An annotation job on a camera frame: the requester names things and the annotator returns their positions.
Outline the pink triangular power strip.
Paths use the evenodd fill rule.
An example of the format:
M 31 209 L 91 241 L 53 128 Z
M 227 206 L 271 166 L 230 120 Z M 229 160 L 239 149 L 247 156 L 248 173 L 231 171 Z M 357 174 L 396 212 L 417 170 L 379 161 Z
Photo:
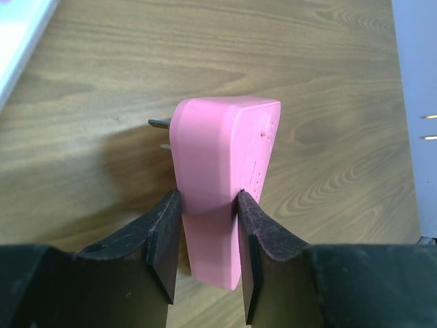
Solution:
M 190 98 L 171 119 L 167 148 L 182 202 L 191 274 L 233 290 L 240 280 L 236 199 L 259 200 L 281 115 L 281 103 L 256 96 Z

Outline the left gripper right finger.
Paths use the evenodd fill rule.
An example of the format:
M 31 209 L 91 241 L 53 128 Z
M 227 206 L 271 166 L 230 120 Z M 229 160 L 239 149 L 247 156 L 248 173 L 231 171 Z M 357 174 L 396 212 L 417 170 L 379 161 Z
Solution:
M 310 245 L 238 194 L 252 327 L 435 327 L 435 245 Z

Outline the white multicolour power strip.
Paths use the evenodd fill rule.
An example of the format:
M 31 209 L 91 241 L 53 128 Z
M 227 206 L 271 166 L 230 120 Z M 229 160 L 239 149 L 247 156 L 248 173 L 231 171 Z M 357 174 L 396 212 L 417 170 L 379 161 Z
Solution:
M 59 0 L 1 2 L 1 108 L 5 107 Z

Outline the pink square plug adapter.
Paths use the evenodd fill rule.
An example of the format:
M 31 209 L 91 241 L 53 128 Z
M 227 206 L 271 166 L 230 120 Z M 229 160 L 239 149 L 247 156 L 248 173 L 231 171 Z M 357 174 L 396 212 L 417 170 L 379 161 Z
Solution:
M 423 115 L 419 119 L 419 138 L 436 140 L 436 114 Z

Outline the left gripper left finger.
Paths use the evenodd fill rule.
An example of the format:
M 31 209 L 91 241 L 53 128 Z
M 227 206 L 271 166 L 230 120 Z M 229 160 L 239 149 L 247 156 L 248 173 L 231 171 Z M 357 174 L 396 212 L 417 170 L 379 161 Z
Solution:
M 1 247 L 2 327 L 165 327 L 181 228 L 178 191 L 79 252 Z

